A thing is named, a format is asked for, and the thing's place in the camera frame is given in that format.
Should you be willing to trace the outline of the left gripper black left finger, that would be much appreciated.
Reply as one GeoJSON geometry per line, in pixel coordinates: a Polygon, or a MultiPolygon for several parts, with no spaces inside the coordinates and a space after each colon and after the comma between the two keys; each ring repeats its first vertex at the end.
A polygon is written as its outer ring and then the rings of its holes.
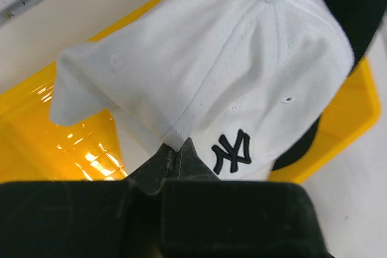
{"type": "Polygon", "coordinates": [[[145,195],[156,195],[161,189],[163,180],[168,174],[173,173],[176,155],[173,148],[162,144],[150,159],[120,183],[145,195]]]}

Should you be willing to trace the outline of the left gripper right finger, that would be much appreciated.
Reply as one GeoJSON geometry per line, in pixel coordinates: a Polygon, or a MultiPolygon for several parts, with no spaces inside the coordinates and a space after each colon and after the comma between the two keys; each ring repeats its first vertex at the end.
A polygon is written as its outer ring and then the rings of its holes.
{"type": "Polygon", "coordinates": [[[202,162],[191,138],[188,138],[176,154],[175,177],[219,181],[219,178],[202,162]]]}

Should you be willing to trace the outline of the white cap black brim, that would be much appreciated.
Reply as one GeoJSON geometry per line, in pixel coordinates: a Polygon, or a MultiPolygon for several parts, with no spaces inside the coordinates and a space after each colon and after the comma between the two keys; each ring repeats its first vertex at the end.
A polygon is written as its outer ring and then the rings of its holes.
{"type": "Polygon", "coordinates": [[[148,153],[191,139],[218,178],[265,180],[354,63],[324,0],[162,0],[56,62],[53,123],[110,108],[148,153]]]}

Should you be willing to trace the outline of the black cap white NY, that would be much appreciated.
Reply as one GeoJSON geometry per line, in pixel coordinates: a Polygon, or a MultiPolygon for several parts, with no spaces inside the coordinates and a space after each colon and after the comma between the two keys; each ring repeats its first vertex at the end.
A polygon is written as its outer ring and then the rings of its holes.
{"type": "Polygon", "coordinates": [[[306,120],[331,101],[342,83],[366,53],[378,29],[386,0],[286,0],[307,15],[304,19],[317,29],[317,39],[299,59],[286,85],[296,94],[290,105],[307,109],[306,120]]]}

